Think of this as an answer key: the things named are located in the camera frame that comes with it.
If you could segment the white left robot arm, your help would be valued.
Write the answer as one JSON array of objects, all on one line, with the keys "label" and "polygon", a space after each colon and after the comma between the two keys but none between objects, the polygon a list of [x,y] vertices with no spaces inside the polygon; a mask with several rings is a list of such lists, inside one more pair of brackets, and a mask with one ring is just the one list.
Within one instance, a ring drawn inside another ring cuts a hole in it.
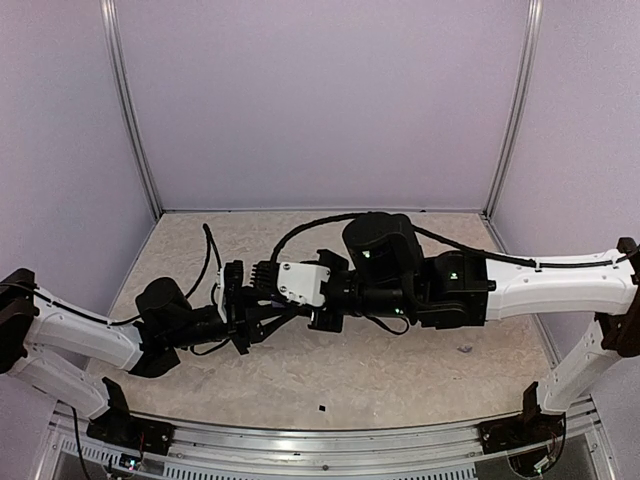
[{"label": "white left robot arm", "polygon": [[113,320],[70,305],[18,269],[1,281],[1,372],[81,412],[121,445],[140,434],[122,389],[95,379],[57,354],[58,349],[105,362],[141,378],[176,367],[179,351],[232,343],[241,352],[265,340],[307,307],[243,285],[228,265],[218,300],[193,307],[169,277],[152,281],[136,298],[138,313]]}]

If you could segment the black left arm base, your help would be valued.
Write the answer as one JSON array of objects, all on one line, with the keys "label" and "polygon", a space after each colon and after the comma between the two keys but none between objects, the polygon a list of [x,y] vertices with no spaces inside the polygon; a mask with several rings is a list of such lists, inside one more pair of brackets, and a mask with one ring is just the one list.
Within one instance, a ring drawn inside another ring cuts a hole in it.
[{"label": "black left arm base", "polygon": [[108,409],[89,421],[87,436],[142,453],[167,455],[175,427],[168,422],[134,416],[121,387],[107,377],[102,382],[108,393]]}]

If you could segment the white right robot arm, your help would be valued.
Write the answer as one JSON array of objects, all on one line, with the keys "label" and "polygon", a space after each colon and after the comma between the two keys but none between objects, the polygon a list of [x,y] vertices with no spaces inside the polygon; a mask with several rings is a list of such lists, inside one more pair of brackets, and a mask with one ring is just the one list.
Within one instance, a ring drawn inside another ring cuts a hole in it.
[{"label": "white right robot arm", "polygon": [[345,316],[400,318],[424,328],[476,327],[532,313],[593,312],[581,340],[524,393],[511,433],[523,444],[616,363],[639,353],[639,249],[623,238],[593,256],[527,259],[454,245],[423,253],[403,214],[344,214],[347,255],[278,271],[278,290],[308,307],[312,327],[340,331]]}]

